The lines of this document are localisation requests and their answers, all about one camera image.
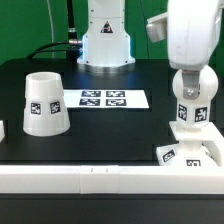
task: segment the black table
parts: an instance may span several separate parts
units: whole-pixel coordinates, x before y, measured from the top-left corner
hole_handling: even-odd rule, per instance
[[[23,132],[25,77],[61,74],[64,89],[144,90],[149,109],[69,109],[71,128],[58,136]],[[16,59],[0,67],[0,163],[10,165],[158,165],[156,147],[174,144],[175,71],[167,60],[137,60],[120,74],[79,71],[63,59]],[[224,90],[210,120],[224,134]],[[1,223],[223,223],[223,195],[0,195]]]

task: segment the white cone-shaped cup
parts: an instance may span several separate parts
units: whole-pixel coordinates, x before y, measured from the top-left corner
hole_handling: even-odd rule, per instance
[[[26,77],[23,130],[34,136],[53,136],[70,127],[61,76],[53,72]]]

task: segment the white plastic edge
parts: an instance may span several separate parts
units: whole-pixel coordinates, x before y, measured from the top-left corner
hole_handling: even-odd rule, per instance
[[[168,17],[168,13],[165,12],[165,13],[162,13],[162,14],[159,14],[157,16],[147,19],[147,22],[148,22],[148,24],[160,23],[160,22],[166,21],[167,17]]]
[[[224,168],[0,166],[0,193],[224,194]]]

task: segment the paper sheet with markers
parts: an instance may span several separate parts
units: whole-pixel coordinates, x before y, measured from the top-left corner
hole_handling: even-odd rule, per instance
[[[64,90],[67,108],[147,109],[144,90]]]

